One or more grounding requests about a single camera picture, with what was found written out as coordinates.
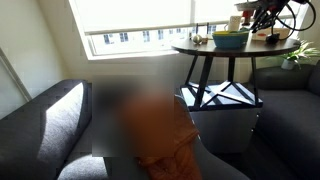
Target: window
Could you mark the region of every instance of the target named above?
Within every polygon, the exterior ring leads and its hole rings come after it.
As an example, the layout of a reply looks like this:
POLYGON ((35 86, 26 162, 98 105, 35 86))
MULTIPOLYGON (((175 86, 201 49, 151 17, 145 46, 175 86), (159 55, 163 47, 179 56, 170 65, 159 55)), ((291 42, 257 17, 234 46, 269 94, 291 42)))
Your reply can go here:
POLYGON ((150 42, 149 31, 143 31, 143 42, 150 42))
POLYGON ((158 39, 163 39, 163 30, 158 30, 158 39))
POLYGON ((121 42, 127 42, 127 41, 129 41, 128 33, 120 33, 120 41, 121 41, 121 42))
MULTIPOLYGON (((234 4, 244 2, 243 0, 224 0, 221 3, 214 0, 162 0, 158 3, 158 1, 116 0, 112 1, 112 8, 106 11, 105 7, 109 6, 110 1, 69 0, 88 58, 168 50, 173 39, 188 38, 189 32, 195 33, 193 27, 196 23, 210 24, 208 29, 203 27, 201 31, 199 27, 199 33, 205 33, 207 30, 208 33, 224 30, 223 27, 228 23, 231 14, 242 13, 236 10, 234 4), (126 13, 119 15, 119 9, 126 13)), ((290 1, 290 5, 295 13, 300 13, 299 3, 290 1)), ((287 8, 281 15, 286 16, 285 19, 290 22, 290 11, 287 8)))

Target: gray sofa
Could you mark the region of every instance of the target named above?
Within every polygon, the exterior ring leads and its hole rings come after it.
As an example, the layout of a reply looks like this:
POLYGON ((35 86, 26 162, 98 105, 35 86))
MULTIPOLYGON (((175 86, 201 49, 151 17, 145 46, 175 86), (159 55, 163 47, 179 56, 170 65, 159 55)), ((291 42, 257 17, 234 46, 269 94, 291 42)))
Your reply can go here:
POLYGON ((256 131, 301 179, 320 179, 320 61, 258 69, 256 82, 264 102, 256 131))
MULTIPOLYGON (((92 156, 91 92, 64 80, 1 119, 0 179, 148 179, 134 158, 92 156)), ((248 179, 198 138, 195 155, 203 179, 248 179)))

